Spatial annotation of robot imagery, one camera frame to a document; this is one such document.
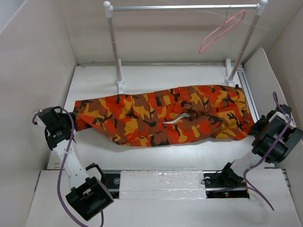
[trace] orange camouflage fabric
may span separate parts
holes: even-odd
[[[93,127],[118,145],[162,146],[209,137],[241,140],[254,121],[241,88],[178,87],[76,101],[76,130]],[[190,114],[175,123],[182,113]]]

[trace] purple cable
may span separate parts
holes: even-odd
[[[69,117],[70,120],[71,120],[71,136],[70,136],[70,140],[69,140],[69,142],[68,142],[68,145],[67,145],[67,147],[66,147],[66,152],[68,152],[68,151],[70,150],[71,143],[72,143],[72,139],[73,139],[73,136],[74,136],[74,129],[75,129],[75,126],[74,126],[74,121],[73,121],[72,116],[70,115],[70,113],[69,113],[67,110],[63,109],[63,108],[61,108],[61,109],[62,109],[64,112],[66,112],[66,114],[68,115],[68,117]],[[32,119],[32,123],[33,123],[33,124],[35,124],[35,119],[36,119],[36,117],[38,116],[38,114],[39,114],[41,111],[42,111],[42,110],[38,111],[38,112],[34,115],[34,117],[33,117],[33,119]],[[75,216],[73,216],[73,214],[70,212],[70,210],[68,209],[68,207],[65,205],[64,200],[63,200],[62,195],[61,195],[61,189],[60,189],[60,187],[61,187],[61,178],[62,178],[62,173],[63,173],[63,169],[64,169],[64,165],[65,165],[65,161],[66,161],[67,156],[68,156],[68,154],[65,154],[65,155],[64,155],[63,161],[62,161],[62,163],[61,163],[60,171],[59,171],[59,176],[58,176],[58,181],[57,181],[57,194],[58,194],[58,198],[59,198],[59,201],[60,201],[60,203],[61,203],[63,209],[65,210],[65,212],[68,214],[68,216],[70,216],[70,218],[71,218],[74,222],[76,222],[76,223],[77,223],[79,226],[81,226],[81,227],[89,227],[89,226],[83,224],[82,222],[80,222]],[[103,225],[104,225],[104,217],[103,217],[103,211],[101,211],[101,225],[100,225],[100,227],[103,227]]]
[[[282,136],[284,135],[284,133],[286,132],[286,130],[288,129],[290,123],[291,123],[291,119],[287,116],[287,114],[285,113],[285,111],[280,107],[276,92],[273,92],[273,97],[274,97],[274,101],[277,105],[277,107],[279,108],[279,110],[281,111],[281,113],[283,113],[287,118],[288,118],[288,122],[286,124],[286,126],[283,128],[283,130],[281,131],[281,133],[278,135],[278,137],[275,139],[275,141],[273,142],[273,144],[269,147],[269,149],[267,150],[267,152],[265,153],[265,155],[262,157],[262,159],[255,164],[254,166],[251,166],[250,168],[248,168],[247,170],[244,171],[243,176],[245,181],[251,186],[241,186],[241,187],[235,187],[235,188],[226,188],[226,189],[222,189],[222,190],[217,190],[216,192],[225,192],[225,191],[232,191],[234,189],[239,189],[239,188],[246,188],[246,189],[250,189],[255,191],[256,193],[258,193],[264,200],[265,202],[270,206],[270,208],[274,211],[274,207],[271,205],[271,203],[269,202],[269,200],[265,197],[265,195],[263,195],[252,183],[250,183],[247,178],[246,178],[246,174],[253,168],[258,167],[270,154],[270,152],[272,151],[272,149],[275,147],[275,145],[279,142],[279,140],[282,138]]]

